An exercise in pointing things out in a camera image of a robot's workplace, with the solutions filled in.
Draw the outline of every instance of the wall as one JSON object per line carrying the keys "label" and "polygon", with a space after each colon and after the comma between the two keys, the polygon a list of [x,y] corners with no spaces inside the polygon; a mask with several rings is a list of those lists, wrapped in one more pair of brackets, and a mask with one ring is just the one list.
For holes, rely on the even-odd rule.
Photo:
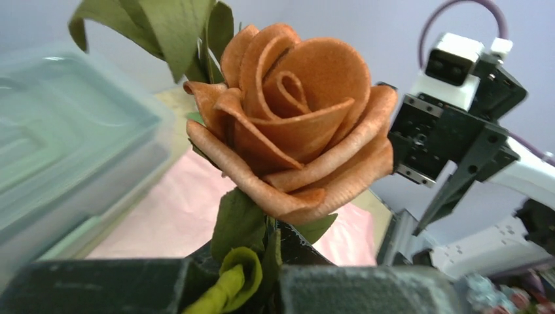
{"label": "wall", "polygon": [[[79,0],[0,0],[0,53],[16,48],[68,40],[66,23]],[[409,89],[417,72],[416,44],[427,16],[441,0],[228,0],[238,22],[264,27],[291,24],[303,38],[333,36],[353,45],[365,57],[374,82]],[[529,90],[528,100],[502,123],[538,147],[555,151],[551,137],[555,112],[549,94],[555,69],[555,2],[498,0],[510,24],[515,46],[506,68]],[[99,52],[155,92],[173,86],[166,65],[106,27],[87,23],[93,52]],[[431,30],[431,41],[442,31],[491,43],[494,20],[474,4],[461,4],[444,14]],[[437,190],[415,186],[399,177],[372,187],[394,209],[409,208],[419,217]],[[492,184],[476,184],[456,212],[430,227],[447,242],[484,228],[518,207],[522,196]]]}
{"label": "wall", "polygon": [[[353,45],[366,59],[372,81],[385,81],[405,93],[418,70],[416,45],[422,25],[441,0],[297,1],[281,21],[303,38],[333,36]],[[550,94],[555,69],[555,2],[498,0],[509,21],[514,48],[505,62],[529,91],[528,100],[503,119],[502,125],[544,150],[555,152],[550,136],[555,102]],[[474,3],[462,3],[443,14],[430,32],[428,47],[444,31],[491,44],[497,34],[493,16]],[[415,186],[398,176],[382,179],[373,191],[392,208],[408,208],[420,217],[436,188]],[[522,196],[492,184],[476,183],[455,213],[429,227],[439,242],[449,242],[493,224],[520,205]]]}

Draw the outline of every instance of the translucent plastic box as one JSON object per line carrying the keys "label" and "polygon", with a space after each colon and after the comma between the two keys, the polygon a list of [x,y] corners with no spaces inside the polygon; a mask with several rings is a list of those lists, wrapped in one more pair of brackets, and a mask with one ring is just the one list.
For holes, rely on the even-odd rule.
{"label": "translucent plastic box", "polygon": [[172,128],[164,104],[72,45],[0,56],[0,291],[144,192],[168,164]]}

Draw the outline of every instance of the orange rose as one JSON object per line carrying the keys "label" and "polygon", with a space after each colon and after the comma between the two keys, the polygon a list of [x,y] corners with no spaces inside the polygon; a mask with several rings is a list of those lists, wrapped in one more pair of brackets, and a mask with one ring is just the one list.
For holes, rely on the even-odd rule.
{"label": "orange rose", "polygon": [[304,224],[389,175],[397,93],[370,87],[362,57],[333,38],[291,27],[241,30],[221,58],[226,84],[186,82],[206,127],[191,141],[266,214]]}

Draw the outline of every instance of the robotic arm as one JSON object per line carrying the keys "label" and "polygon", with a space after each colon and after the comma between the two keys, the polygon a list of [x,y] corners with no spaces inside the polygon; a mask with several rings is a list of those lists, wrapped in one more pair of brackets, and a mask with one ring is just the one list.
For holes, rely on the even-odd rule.
{"label": "robotic arm", "polygon": [[457,169],[413,232],[449,215],[475,182],[507,186],[530,198],[513,217],[443,247],[415,254],[414,264],[453,280],[543,262],[555,254],[555,167],[512,138],[497,121],[527,92],[504,68],[512,43],[444,34],[429,54],[389,132],[395,172],[428,187],[451,161]]}

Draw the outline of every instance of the pink cloth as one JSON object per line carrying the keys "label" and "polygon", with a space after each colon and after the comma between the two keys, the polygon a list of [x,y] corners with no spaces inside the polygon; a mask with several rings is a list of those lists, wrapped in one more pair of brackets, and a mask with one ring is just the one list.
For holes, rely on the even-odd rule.
{"label": "pink cloth", "polygon": [[[234,187],[189,150],[88,258],[187,256],[210,240],[219,200]],[[352,204],[337,213],[315,248],[337,265],[375,265],[370,213]]]}

